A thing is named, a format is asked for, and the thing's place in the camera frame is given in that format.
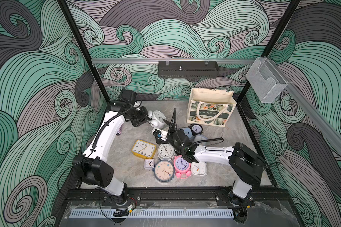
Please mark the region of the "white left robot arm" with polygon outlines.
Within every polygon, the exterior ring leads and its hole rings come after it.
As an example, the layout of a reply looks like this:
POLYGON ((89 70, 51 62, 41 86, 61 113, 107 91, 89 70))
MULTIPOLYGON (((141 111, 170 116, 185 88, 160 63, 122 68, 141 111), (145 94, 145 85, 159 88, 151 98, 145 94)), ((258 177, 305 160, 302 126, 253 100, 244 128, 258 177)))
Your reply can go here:
POLYGON ((81 182, 125 201, 128 197, 127 185, 114 177, 114 168, 107 164, 109 151, 125 122, 138 127, 148 120, 148 110, 141 102, 110 103, 94 140, 82 155, 73 159, 73 168, 81 182))

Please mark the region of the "white twin-bell alarm clock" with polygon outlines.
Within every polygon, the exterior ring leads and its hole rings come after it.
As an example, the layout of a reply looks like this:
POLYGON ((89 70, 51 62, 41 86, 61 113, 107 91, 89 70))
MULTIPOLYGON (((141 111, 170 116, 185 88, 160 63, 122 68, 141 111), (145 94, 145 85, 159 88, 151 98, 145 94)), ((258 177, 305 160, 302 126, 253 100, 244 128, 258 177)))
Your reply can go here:
POLYGON ((148 111, 148 117, 150 118, 148 123, 153 128, 163 129, 165 127, 166 123, 164 121, 166 120, 166 116, 162 112, 158 110, 148 111))

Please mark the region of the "pale blue twin-bell alarm clock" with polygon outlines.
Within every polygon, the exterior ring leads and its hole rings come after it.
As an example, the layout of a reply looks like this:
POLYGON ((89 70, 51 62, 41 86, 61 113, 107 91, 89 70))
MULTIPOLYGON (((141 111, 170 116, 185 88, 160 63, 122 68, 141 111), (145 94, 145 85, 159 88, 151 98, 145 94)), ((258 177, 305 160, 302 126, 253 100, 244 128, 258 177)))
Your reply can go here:
POLYGON ((196 136, 192 135, 190 128, 182 128, 182 130, 188 136, 190 142, 197 142, 197 141, 203 141, 203 140, 208 139, 206 136, 202 134, 196 135, 196 136))

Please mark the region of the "yellow rectangular alarm clock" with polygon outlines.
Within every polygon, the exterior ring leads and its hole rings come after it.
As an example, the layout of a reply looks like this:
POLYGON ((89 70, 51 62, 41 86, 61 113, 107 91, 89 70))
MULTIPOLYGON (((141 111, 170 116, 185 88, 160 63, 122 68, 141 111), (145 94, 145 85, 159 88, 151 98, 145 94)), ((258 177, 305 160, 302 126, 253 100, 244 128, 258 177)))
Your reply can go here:
POLYGON ((131 152, 141 159, 152 159, 157 151, 157 146, 143 140, 137 140, 131 152))

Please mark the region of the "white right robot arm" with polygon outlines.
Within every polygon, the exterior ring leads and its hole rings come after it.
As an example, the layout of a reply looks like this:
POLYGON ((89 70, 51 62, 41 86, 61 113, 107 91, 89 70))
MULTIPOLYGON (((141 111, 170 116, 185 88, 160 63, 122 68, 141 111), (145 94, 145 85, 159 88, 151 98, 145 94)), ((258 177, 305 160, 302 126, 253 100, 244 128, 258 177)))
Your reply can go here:
POLYGON ((183 130, 175 129, 170 129, 165 138, 175 148, 176 154, 189 163, 211 162, 230 166, 238 176, 232 188, 233 196, 245 199, 249 191, 261 183, 266 161, 242 143, 223 148, 203 146, 201 143, 222 141, 223 138, 191 142, 183 130))

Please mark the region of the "small white square alarm clock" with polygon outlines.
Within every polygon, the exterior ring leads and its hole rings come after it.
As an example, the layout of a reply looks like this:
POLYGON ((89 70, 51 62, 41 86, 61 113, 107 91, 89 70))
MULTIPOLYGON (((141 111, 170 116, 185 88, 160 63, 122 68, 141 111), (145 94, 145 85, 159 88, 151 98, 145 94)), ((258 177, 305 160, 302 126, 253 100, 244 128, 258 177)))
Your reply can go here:
POLYGON ((144 169, 145 170, 153 170, 155 165, 154 159, 145 159, 144 161, 144 169))

